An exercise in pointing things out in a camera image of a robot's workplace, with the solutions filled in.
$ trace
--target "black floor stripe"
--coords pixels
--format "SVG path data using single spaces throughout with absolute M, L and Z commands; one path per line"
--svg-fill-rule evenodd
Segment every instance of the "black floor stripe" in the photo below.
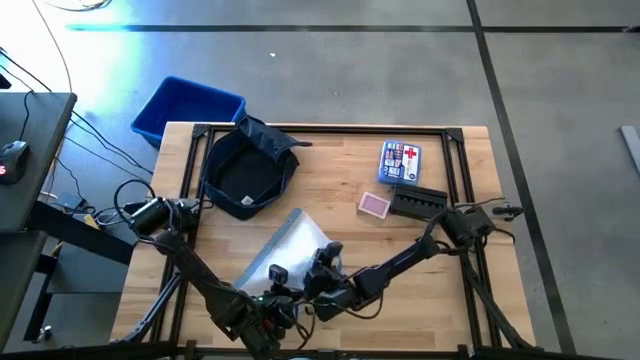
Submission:
M 581 33 L 621 33 L 628 26 L 483 26 L 490 33 L 507 34 L 581 34 Z
M 67 29 L 95 32 L 473 32 L 471 26 L 421 25 L 92 25 Z
M 553 274 L 553 268 L 551 266 L 551 259 L 549 258 L 547 246 L 545 245 L 542 237 L 542 230 L 540 229 L 538 216 L 533 205 L 531 192 L 529 191 L 529 184 L 527 183 L 524 167 L 520 160 L 520 155 L 516 146 L 515 137 L 513 136 L 509 117 L 507 116 L 504 100 L 502 99 L 498 79 L 493 68 L 493 63 L 491 62 L 491 55 L 489 54 L 487 40 L 484 36 L 484 32 L 482 31 L 482 23 L 480 21 L 480 15 L 478 14 L 478 8 L 476 7 L 475 0 L 467 0 L 467 5 L 469 6 L 471 20 L 474 24 L 482 65 L 487 76 L 487 82 L 489 83 L 491 98 L 493 99 L 493 104 L 496 108 L 496 114 L 500 124 L 502 138 L 504 139 L 504 143 L 507 148 L 507 155 L 513 171 L 516 188 L 518 190 L 518 195 L 520 196 L 520 201 L 522 202 L 522 207 L 524 208 L 524 215 L 527 221 L 527 227 L 529 228 L 529 235 L 531 236 L 533 250 L 540 269 L 540 275 L 542 277 L 542 284 L 547 296 L 547 302 L 549 303 L 549 309 L 551 310 L 553 325 L 558 336 L 558 343 L 560 344 L 560 349 L 563 353 L 575 354 L 576 349 L 569 329 L 569 322 L 567 321 L 567 315 L 564 311 L 562 299 L 560 298 L 560 292 L 558 291 L 558 283 L 556 282 L 556 278 Z
M 447 32 L 473 33 L 473 26 L 429 25 L 116 25 L 70 24 L 67 29 L 92 32 Z M 628 26 L 485 26 L 506 34 L 622 33 Z

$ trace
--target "wooden table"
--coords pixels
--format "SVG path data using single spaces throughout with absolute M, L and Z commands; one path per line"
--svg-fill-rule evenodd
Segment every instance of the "wooden table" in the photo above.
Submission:
M 178 197 L 193 123 L 169 123 L 158 156 L 152 185 L 160 196 Z M 477 200 L 501 195 L 500 183 L 486 127 L 463 127 L 473 188 Z M 222 136 L 216 132 L 216 139 Z M 311 141 L 309 148 L 296 148 L 300 160 L 285 194 L 277 202 L 248 221 L 240 221 L 224 211 L 204 210 L 196 253 L 221 279 L 233 282 L 248 266 L 264 243 L 287 219 L 294 208 L 302 208 L 332 240 L 344 244 L 344 271 L 381 263 L 409 247 L 421 235 L 425 223 L 396 215 L 385 220 L 356 211 L 362 193 L 368 191 L 389 198 L 387 186 L 376 180 L 380 149 L 389 137 L 363 134 L 296 134 Z M 442 146 L 439 138 L 394 136 L 394 139 L 422 147 L 420 186 L 447 191 Z M 203 156 L 199 146 L 190 196 L 194 196 Z M 456 167 L 458 184 L 460 169 Z M 460 198 L 462 188 L 458 186 Z M 446 239 L 437 229 L 435 238 Z M 520 272 L 512 240 L 495 234 L 486 247 L 494 297 L 507 318 L 524 339 L 533 343 L 533 331 L 525 301 Z M 164 257 L 154 248 L 140 244 L 135 248 L 112 337 L 126 335 L 146 313 L 156 298 L 164 266 Z M 318 322 L 307 349 L 341 350 L 456 350 L 458 344 L 470 344 L 459 261 L 437 256 L 413 267 L 394 279 L 385 291 L 379 317 L 364 321 L 347 314 L 326 323 Z M 376 304 L 363 310 L 373 312 Z M 483 341 L 488 344 L 486 315 L 478 305 Z M 163 339 L 168 338 L 173 303 L 167 308 Z M 229 341 L 209 319 L 204 299 L 188 291 L 180 343 L 197 340 L 198 346 L 242 348 L 240 341 Z M 283 348 L 295 348 L 301 342 L 290 331 Z

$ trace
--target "concrete floor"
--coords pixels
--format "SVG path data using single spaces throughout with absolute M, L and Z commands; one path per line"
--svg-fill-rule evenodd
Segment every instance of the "concrete floor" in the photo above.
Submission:
M 595 0 L 476 2 L 485 26 L 640 23 L 640 5 L 633 0 L 606 5 Z M 12 16 L 0 24 L 0 33 L 7 34 L 0 46 L 54 90 L 68 90 L 62 64 L 31 3 L 3 6 L 0 10 Z M 44 3 L 41 8 L 69 64 L 79 97 L 76 110 L 147 167 L 153 168 L 156 152 L 128 124 L 160 81 L 176 75 L 241 94 L 249 113 L 270 122 L 486 125 L 504 193 L 518 202 L 473 33 L 131 33 L 64 27 L 470 26 L 464 0 L 114 0 L 106 9 L 88 13 L 63 12 Z M 640 183 L 617 128 L 629 124 L 640 130 L 640 37 L 488 34 L 487 42 L 578 353 L 635 358 L 640 266 L 634 260 L 640 246 L 634 241 L 634 211 Z M 123 163 L 77 128 L 71 127 L 68 136 Z M 72 143 L 64 144 L 61 159 L 97 208 L 110 205 L 111 192 L 104 189 L 130 177 Z M 71 181 L 60 171 L 54 192 L 73 192 Z M 123 199 L 142 194 L 142 189 L 131 189 Z M 126 236 L 122 229 L 116 231 Z M 514 232 L 537 342 L 558 350 L 524 219 L 516 221 Z M 72 246 L 65 256 L 75 264 L 67 273 L 94 264 L 99 269 L 90 276 L 102 285 L 91 288 L 80 282 L 67 291 L 94 293 L 54 296 L 48 319 L 59 329 L 54 340 L 23 343 L 22 327 L 16 325 L 7 351 L 108 341 L 126 269 Z M 27 296 L 22 319 L 33 301 L 33 295 Z

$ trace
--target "computer mouse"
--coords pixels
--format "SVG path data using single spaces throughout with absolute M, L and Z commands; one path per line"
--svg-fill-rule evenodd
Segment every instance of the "computer mouse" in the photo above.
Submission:
M 0 184 L 15 184 L 27 168 L 29 144 L 24 141 L 8 143 L 0 149 Z

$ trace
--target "pink card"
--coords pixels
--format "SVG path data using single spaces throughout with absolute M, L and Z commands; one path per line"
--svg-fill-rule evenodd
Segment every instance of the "pink card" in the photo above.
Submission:
M 387 216 L 389 205 L 391 205 L 391 202 L 383 198 L 377 197 L 373 194 L 370 194 L 368 192 L 365 192 L 362 195 L 362 200 L 360 200 L 360 206 L 358 206 L 358 210 L 364 211 L 367 214 L 373 215 L 375 217 L 384 219 Z

